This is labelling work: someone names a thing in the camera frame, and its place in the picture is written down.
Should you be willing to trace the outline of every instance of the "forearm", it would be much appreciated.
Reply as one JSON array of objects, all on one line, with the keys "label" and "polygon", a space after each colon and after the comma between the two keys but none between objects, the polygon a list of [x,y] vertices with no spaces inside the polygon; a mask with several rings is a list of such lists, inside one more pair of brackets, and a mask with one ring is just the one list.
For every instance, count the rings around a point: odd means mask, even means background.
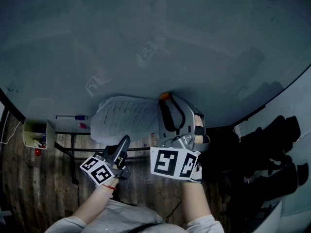
[{"label": "forearm", "polygon": [[200,183],[182,182],[182,205],[186,222],[211,214]]},{"label": "forearm", "polygon": [[[118,180],[112,180],[113,181],[110,182],[109,185],[115,187],[118,184]],[[107,196],[105,192],[112,194],[113,190],[105,186],[96,188],[91,196],[89,196],[88,199],[73,214],[73,216],[80,218],[86,224],[92,222],[105,209],[110,200],[109,196]]]}]

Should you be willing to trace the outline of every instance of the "gray tabletop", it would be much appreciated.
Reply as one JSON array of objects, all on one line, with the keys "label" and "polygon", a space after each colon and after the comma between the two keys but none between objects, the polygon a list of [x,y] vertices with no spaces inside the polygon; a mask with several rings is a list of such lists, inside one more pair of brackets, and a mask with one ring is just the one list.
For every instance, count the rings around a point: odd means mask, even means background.
[{"label": "gray tabletop", "polygon": [[311,0],[0,1],[0,88],[61,132],[89,130],[56,115],[166,91],[230,125],[311,63]]}]

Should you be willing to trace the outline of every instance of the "wooden floor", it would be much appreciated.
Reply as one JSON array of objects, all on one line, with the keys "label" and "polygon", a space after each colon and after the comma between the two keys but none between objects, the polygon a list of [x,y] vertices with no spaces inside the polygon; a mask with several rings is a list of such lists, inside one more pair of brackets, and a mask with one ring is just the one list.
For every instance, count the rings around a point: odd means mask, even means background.
[{"label": "wooden floor", "polygon": [[[7,141],[18,121],[9,115],[4,128]],[[57,142],[70,147],[71,136],[60,134]],[[134,142],[131,147],[150,146],[151,139]],[[87,135],[74,137],[75,148],[102,149],[105,146],[94,142]],[[94,185],[80,171],[79,165],[91,152],[75,152],[75,172],[79,187],[72,183],[70,157],[59,150],[42,151],[35,156],[34,149],[24,146],[22,124],[7,145],[0,149],[0,207],[13,213],[6,219],[15,232],[44,232],[57,220],[72,215],[94,190]],[[180,182],[150,174],[149,151],[128,152],[126,164],[132,175],[128,182],[120,182],[119,196],[122,202],[146,206],[155,210],[164,219],[181,201]],[[218,184],[204,184],[207,200],[214,217],[221,222],[225,232],[231,228],[230,219],[220,216],[226,209],[228,196],[223,194]],[[185,227],[181,206],[169,222]]]}]

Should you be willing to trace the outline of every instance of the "paper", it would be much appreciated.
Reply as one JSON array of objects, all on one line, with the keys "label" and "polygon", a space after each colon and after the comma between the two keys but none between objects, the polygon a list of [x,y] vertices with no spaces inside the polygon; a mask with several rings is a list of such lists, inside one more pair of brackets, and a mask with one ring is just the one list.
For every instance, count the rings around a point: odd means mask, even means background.
[{"label": "paper", "polygon": [[104,161],[92,156],[88,157],[87,160],[80,165],[80,169],[96,185],[101,185],[114,177],[114,174]]},{"label": "paper", "polygon": [[150,171],[176,180],[191,180],[199,154],[187,149],[150,148]]},{"label": "paper", "polygon": [[157,104],[158,100],[126,96],[106,100],[91,120],[91,138],[106,145],[117,145],[125,135],[136,141],[158,134]]}]

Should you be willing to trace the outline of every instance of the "white wire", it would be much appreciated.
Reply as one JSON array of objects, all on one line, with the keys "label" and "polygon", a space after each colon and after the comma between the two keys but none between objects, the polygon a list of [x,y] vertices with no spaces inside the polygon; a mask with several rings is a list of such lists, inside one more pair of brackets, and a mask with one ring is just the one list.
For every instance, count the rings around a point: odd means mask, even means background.
[{"label": "white wire", "polygon": [[[13,135],[15,134],[15,131],[16,131],[17,127],[19,126],[19,124],[20,124],[20,122],[19,122],[18,125],[16,126]],[[7,142],[0,142],[0,143],[2,143],[2,144],[8,144],[13,135],[10,136],[10,138],[8,139]]]}]

